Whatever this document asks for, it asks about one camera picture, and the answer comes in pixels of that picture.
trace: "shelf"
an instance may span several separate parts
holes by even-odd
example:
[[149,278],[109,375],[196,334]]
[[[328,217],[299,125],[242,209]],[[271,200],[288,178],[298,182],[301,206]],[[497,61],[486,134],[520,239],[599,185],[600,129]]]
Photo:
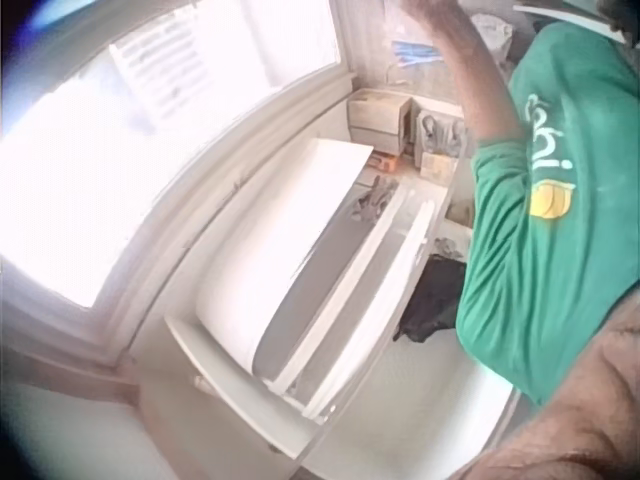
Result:
[[297,458],[318,425],[240,368],[202,325],[171,317],[165,321],[191,363],[238,416],[289,458]]

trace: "white wall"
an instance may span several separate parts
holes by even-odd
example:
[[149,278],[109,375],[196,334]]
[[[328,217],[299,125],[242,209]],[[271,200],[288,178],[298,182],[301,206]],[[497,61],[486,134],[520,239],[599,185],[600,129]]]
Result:
[[128,405],[3,384],[3,417],[49,480],[178,480]]

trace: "hand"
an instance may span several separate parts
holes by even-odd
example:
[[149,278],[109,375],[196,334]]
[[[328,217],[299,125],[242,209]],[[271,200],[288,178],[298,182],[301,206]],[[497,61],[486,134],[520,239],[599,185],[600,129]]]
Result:
[[452,11],[460,9],[458,0],[400,0],[400,7],[429,33],[447,22]]

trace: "black bag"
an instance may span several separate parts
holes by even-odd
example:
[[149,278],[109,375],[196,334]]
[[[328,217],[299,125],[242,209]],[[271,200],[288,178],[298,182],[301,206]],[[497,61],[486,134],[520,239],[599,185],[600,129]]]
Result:
[[441,255],[429,257],[393,341],[406,335],[424,343],[439,330],[455,328],[466,270],[466,263]]

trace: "green long-sleeve shirt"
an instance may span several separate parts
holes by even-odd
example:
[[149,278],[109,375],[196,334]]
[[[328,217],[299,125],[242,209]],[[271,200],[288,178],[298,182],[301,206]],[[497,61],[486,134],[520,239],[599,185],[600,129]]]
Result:
[[640,279],[639,79],[609,40],[559,23],[510,91],[529,137],[481,146],[473,161],[457,329],[471,355],[543,404]]

